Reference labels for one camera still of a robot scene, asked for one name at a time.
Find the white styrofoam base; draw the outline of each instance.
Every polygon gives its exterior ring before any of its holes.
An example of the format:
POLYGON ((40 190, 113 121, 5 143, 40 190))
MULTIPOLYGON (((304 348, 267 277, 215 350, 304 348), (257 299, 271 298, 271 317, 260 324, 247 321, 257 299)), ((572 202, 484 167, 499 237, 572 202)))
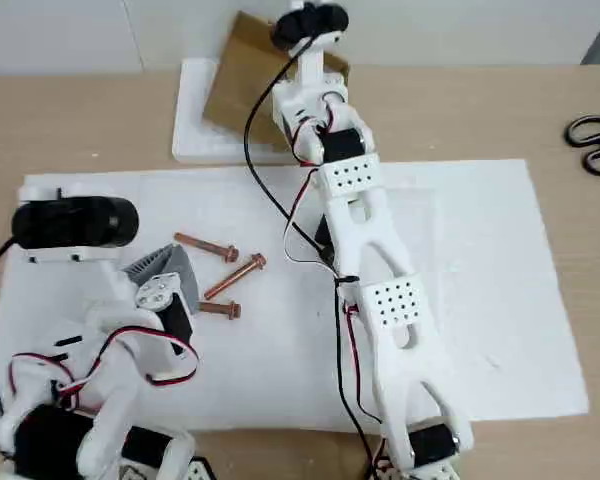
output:
MULTIPOLYGON (((382 170, 396 228, 422 276, 469 417, 586 412, 586 386, 524 161, 383 163, 382 170)), ((306 175, 296 167, 260 172, 285 206, 306 175)), ((176 231, 233 242, 243 252, 241 261, 257 252, 267 258, 263 271, 218 297, 219 303, 242 304, 239 320, 195 316, 192 343, 201 357, 196 376, 169 389, 142 386, 138 415, 143 423, 174 430, 351 430, 334 383, 332 279, 322 269, 286 260, 284 219, 245 168, 26 179, 29 186, 73 183, 110 185, 136 205, 140 228, 121 249, 121 265, 164 246, 176 231)), ((322 207, 315 190, 307 193, 297 220, 311 234, 322 207)), ((298 257, 315 258, 295 233, 288 240, 298 257)), ((386 267, 374 251, 368 253, 360 275, 364 284, 386 278, 386 267)), ((235 269, 194 248, 187 254, 201 291, 235 269)), ((35 348, 56 325, 80 321, 89 299, 109 294, 104 282, 95 281, 97 274, 90 262, 33 265, 21 249, 9 252, 0 292, 2 391, 7 391, 5 372, 13 353, 35 348)), ((370 346, 357 320, 354 333, 362 404, 376 413, 370 346)), ((348 350, 343 376, 353 400, 348 350)), ((409 421, 428 414, 421 400, 414 394, 409 421)), ((362 416, 360 422, 369 432, 377 429, 362 416)))
MULTIPOLYGON (((205 58, 182 62, 180 90, 173 130, 173 157, 182 163, 224 165, 244 162, 242 135, 202 118, 218 64, 205 58)), ((251 144, 251 155, 259 163, 280 163, 289 153, 274 152, 270 145, 251 144)))

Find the copper bolt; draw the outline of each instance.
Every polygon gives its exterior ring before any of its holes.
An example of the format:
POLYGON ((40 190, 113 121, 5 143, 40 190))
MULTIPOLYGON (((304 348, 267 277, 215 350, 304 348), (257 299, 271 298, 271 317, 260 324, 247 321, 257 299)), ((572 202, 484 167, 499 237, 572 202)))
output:
POLYGON ((231 302, 228 305, 222 305, 220 303, 200 302, 199 308, 201 312, 221 313, 229 317, 229 320, 233 320, 234 318, 240 318, 240 312, 242 311, 242 309, 240 308, 240 304, 236 302, 231 302))
POLYGON ((261 255, 259 253, 252 255, 251 261, 249 263, 247 263, 246 265, 243 265, 238 270, 236 270, 231 275, 229 275, 227 278, 225 278, 224 280, 222 280, 221 282, 217 283, 216 285, 211 287, 209 290, 207 290, 204 294, 204 298, 206 300, 211 300, 217 294, 219 294, 223 290, 229 288, 231 285, 236 283, 238 280, 240 280, 242 277, 244 277, 247 273, 252 272, 256 268, 259 270, 262 270, 262 268, 266 264, 267 264, 267 259, 264 258, 263 255, 261 255))
POLYGON ((219 255, 222 258, 224 258, 224 261, 227 263, 235 262, 238 259, 238 255, 240 254, 238 249, 233 245, 229 245, 228 247, 221 247, 220 245, 216 245, 215 243, 205 242, 204 240, 200 240, 199 238, 194 238, 180 232, 177 232, 173 236, 173 239, 176 242, 184 243, 185 245, 190 245, 192 247, 199 248, 200 250, 219 255))

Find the robotic arm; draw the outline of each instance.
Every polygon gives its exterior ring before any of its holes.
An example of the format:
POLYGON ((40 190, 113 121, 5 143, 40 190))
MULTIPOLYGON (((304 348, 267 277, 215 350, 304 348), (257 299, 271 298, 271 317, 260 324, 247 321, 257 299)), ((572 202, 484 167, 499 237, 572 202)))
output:
POLYGON ((273 87, 273 119, 300 164, 319 168, 316 183, 328 228, 322 236, 331 240, 327 247, 334 250, 338 276, 359 277, 367 245, 392 272, 381 282, 361 278, 340 287, 340 297, 358 306, 372 345, 382 435, 404 478, 457 478, 450 460, 472 448, 473 434, 459 407, 453 368, 421 278, 391 219, 371 130, 348 105, 342 75, 323 72, 323 49, 347 28, 346 12, 334 4, 293 2, 292 8, 272 39, 291 56, 305 51, 295 78, 273 87), (362 223, 352 218, 354 202, 364 208, 362 223), (409 400, 418 388, 438 413, 410 425, 409 400))
POLYGON ((168 245, 118 270, 137 212, 98 193, 80 185, 20 191, 12 230, 31 268, 71 269, 88 306, 83 318, 41 335, 35 352, 12 358, 0 479, 212 479, 188 432, 145 425, 136 412, 143 383, 168 387, 197 369, 188 257, 168 245))

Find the bolt head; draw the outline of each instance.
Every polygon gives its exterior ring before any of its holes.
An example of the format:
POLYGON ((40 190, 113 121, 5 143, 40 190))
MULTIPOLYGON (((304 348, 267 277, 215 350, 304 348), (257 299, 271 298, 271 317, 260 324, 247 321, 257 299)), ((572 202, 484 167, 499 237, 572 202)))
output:
POLYGON ((262 255, 261 253, 256 253, 255 255, 252 255, 251 261, 255 263, 260 269, 264 268, 264 266, 267 264, 267 259, 264 258, 264 255, 262 255))
POLYGON ((240 318, 240 314, 242 313, 242 307, 239 303, 231 302, 229 304, 229 320, 233 320, 234 318, 240 318))
POLYGON ((227 247, 227 254, 224 256, 224 261, 227 263, 233 263, 238 259, 240 255, 240 250, 238 250, 233 245, 229 245, 227 247))

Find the white wall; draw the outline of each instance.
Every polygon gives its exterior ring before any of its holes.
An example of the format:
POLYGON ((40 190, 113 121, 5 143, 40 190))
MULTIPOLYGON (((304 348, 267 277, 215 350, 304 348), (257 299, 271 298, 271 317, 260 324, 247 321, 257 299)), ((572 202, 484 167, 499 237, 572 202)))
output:
MULTIPOLYGON (((600 0, 341 3, 351 27, 338 51, 352 63, 577 64, 600 30, 600 0)), ((217 56, 238 9, 274 19, 287 4, 0 0, 0 73, 170 68, 185 56, 217 56)))

